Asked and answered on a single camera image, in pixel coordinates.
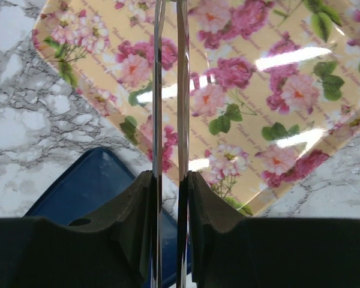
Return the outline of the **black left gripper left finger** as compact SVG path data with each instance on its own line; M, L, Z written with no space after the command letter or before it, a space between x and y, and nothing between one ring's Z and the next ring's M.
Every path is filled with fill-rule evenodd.
M150 190L142 172L120 195L67 226L0 218L0 287L142 287L150 257Z

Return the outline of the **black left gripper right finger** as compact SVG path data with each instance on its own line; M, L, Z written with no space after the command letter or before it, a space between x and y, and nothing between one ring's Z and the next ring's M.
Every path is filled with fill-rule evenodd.
M360 287L360 220L245 217L187 176L198 287Z

